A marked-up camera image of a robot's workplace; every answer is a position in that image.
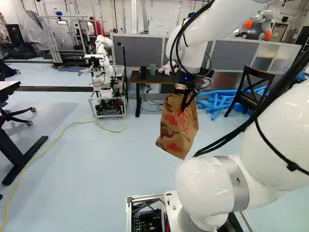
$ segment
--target orange robot part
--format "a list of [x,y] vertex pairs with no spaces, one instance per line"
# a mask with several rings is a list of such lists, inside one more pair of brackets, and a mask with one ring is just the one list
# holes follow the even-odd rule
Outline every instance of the orange robot part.
[[250,29],[252,27],[252,24],[253,24],[253,20],[250,19],[247,22],[245,22],[244,26],[245,28]]
[[265,34],[264,40],[270,40],[272,38],[272,32],[268,30]]

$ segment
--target gray partition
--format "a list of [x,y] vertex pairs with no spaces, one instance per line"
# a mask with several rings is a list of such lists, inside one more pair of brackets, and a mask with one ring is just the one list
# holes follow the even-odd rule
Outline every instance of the gray partition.
[[117,45],[120,42],[126,48],[127,66],[149,67],[150,64],[156,64],[157,67],[161,67],[162,38],[113,35],[112,39],[116,65],[124,64],[121,46]]
[[217,40],[211,57],[213,70],[242,71],[250,66],[259,43]]
[[[168,38],[165,39],[164,48],[166,47],[166,44],[167,44],[168,40],[169,40]],[[206,47],[206,52],[207,52],[208,54],[211,53],[211,47],[212,47],[212,41],[209,41],[209,42],[207,43],[207,47]],[[168,61],[169,61],[169,57],[166,56],[166,54],[165,54],[165,49],[164,49],[163,65],[166,65]]]

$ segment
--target red print on bag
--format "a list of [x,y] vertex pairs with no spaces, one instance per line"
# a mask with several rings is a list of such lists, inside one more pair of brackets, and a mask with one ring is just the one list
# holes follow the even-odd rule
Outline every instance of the red print on bag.
[[175,143],[169,144],[167,150],[172,150],[174,152],[182,152],[183,150],[179,148]]
[[188,127],[189,127],[189,110],[188,110],[188,107],[186,107],[183,110],[183,112],[180,109],[177,121],[178,121],[178,124],[180,125],[182,131],[186,131],[188,129]]
[[168,120],[171,125],[178,126],[178,122],[174,115],[162,115],[162,117]]

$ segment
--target cubicle divider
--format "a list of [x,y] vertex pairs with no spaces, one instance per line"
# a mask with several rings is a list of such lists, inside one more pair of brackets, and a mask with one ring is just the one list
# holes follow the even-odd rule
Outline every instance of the cubicle divider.
[[[152,63],[160,68],[169,60],[165,54],[168,41],[166,37],[111,33],[111,39],[114,44],[112,56],[116,65],[123,65],[122,49],[121,46],[117,45],[118,42],[126,48],[126,64],[128,67],[149,67]],[[208,42],[206,52],[211,58],[211,69],[215,70],[215,74],[217,74],[213,78],[218,78],[222,74],[221,76],[224,76],[224,78],[220,80],[221,82],[225,81],[228,73],[242,73],[244,65],[282,75],[290,68],[300,49],[301,46],[296,44],[222,39]]]

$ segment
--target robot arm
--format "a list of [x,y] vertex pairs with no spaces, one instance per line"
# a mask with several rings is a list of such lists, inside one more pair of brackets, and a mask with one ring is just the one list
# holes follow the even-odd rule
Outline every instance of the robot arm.
[[272,11],[263,11],[253,17],[252,19],[248,20],[244,23],[243,28],[248,30],[253,29],[253,24],[262,23],[262,29],[264,33],[261,33],[259,36],[259,40],[270,40],[272,38],[272,31],[271,31],[271,22],[274,18],[274,14]]
[[[258,11],[271,2],[271,0],[215,0],[212,6],[201,13],[185,29],[184,35],[179,40],[179,53],[182,64],[190,72],[198,72],[207,47],[208,41],[226,37],[239,28],[248,18],[256,15]],[[182,26],[178,25],[171,33],[166,55],[170,57],[172,44]],[[173,48],[172,58],[176,58],[176,47]]]
[[93,73],[92,84],[94,91],[99,91],[106,98],[112,97],[111,77],[116,74],[113,66],[110,65],[108,52],[105,50],[105,46],[111,47],[112,45],[111,39],[98,35],[96,39],[96,53],[87,54],[84,57],[91,66],[78,73],[78,75],[85,72]]
[[[230,34],[270,2],[216,0],[184,30],[186,41],[182,34],[179,37],[181,26],[173,31],[167,43],[166,55],[170,57],[172,45],[178,38],[183,65],[192,69],[200,68],[208,41]],[[272,139],[274,146],[281,148],[290,160],[301,163],[304,169],[309,170],[306,158],[308,149],[298,148],[294,151],[293,146],[288,145],[291,143],[288,140],[293,139],[295,142],[300,140],[302,147],[307,146],[308,130],[304,125],[309,123],[302,122],[297,117],[302,116],[303,120],[306,118],[308,121],[308,117],[303,115],[309,115],[306,106],[308,94],[305,94],[309,91],[309,85],[303,83],[296,88],[298,89],[292,89],[278,98],[259,116],[259,120],[266,137]],[[284,119],[279,122],[277,119],[282,114],[280,109],[284,109]],[[297,127],[296,132],[292,129],[294,126]],[[179,213],[178,221],[188,223],[183,227],[179,226],[178,230],[193,231],[191,224],[194,224],[204,231],[216,231],[225,223],[229,212],[264,206],[278,199],[285,191],[308,184],[309,176],[288,170],[286,163],[262,141],[256,126],[252,124],[244,133],[240,155],[193,158],[180,165],[176,173],[176,185],[181,210],[185,214]]]

